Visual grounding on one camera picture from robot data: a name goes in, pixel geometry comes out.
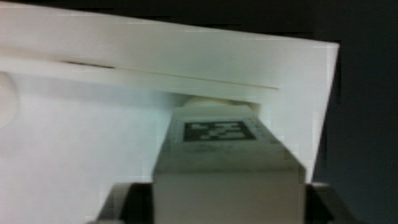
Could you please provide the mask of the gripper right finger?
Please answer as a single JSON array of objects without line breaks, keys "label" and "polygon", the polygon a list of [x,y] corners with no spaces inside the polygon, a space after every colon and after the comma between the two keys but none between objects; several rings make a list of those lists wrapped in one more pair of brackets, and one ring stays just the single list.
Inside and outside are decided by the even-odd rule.
[{"label": "gripper right finger", "polygon": [[304,224],[360,224],[333,186],[326,183],[306,186]]}]

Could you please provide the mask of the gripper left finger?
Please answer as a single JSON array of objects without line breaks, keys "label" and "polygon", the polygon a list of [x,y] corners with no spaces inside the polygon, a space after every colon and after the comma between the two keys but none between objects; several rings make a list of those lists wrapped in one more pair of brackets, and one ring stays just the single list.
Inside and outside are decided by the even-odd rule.
[{"label": "gripper left finger", "polygon": [[153,185],[150,183],[114,185],[98,217],[88,224],[155,224]]}]

